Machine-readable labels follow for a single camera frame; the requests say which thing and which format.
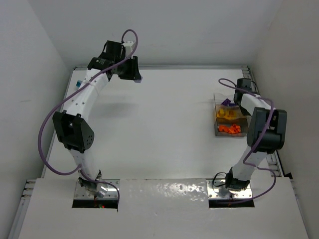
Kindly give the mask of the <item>hollow purple duplo brick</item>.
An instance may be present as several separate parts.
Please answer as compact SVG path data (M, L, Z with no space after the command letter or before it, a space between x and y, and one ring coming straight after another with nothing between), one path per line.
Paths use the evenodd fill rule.
M142 80L143 80L143 78L141 77L140 79L135 79L134 82L135 82L135 83L141 83Z

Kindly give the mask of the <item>yellow-teal duplo brick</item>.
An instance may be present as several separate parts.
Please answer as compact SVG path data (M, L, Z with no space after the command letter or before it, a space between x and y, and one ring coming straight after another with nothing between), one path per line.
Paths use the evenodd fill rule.
M224 109L220 109L218 112L217 112L217 117L218 118L223 118L225 117L226 113L225 113L225 110Z

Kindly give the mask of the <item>yellow duplo brick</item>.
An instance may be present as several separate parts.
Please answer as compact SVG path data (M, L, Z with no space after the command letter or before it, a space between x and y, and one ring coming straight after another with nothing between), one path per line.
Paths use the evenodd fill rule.
M236 119L236 118L237 118L237 113L236 113L236 111L228 111L228 112L227 112L227 118L228 118L228 119Z

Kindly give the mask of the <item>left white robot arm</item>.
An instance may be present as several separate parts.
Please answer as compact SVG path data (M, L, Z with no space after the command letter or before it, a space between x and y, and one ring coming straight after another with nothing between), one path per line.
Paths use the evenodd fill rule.
M71 153L79 167L80 177L85 181L97 181L100 176L90 150L95 137L88 124L91 109L113 75L122 80L141 82L138 58L133 55L136 47L134 41L107 41L102 53L88 64L80 92L72 97L71 103L62 112L53 114L57 138Z

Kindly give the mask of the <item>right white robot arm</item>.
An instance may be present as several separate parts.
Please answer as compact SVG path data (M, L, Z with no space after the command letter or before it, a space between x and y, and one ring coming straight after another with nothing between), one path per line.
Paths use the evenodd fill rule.
M274 102L252 90L252 80L240 78L231 86L235 90L236 103L244 116L250 116L246 135L247 148L239 161L225 177L225 187L230 191L242 191L250 184L253 172L266 171L260 163L284 146L287 112L275 108Z

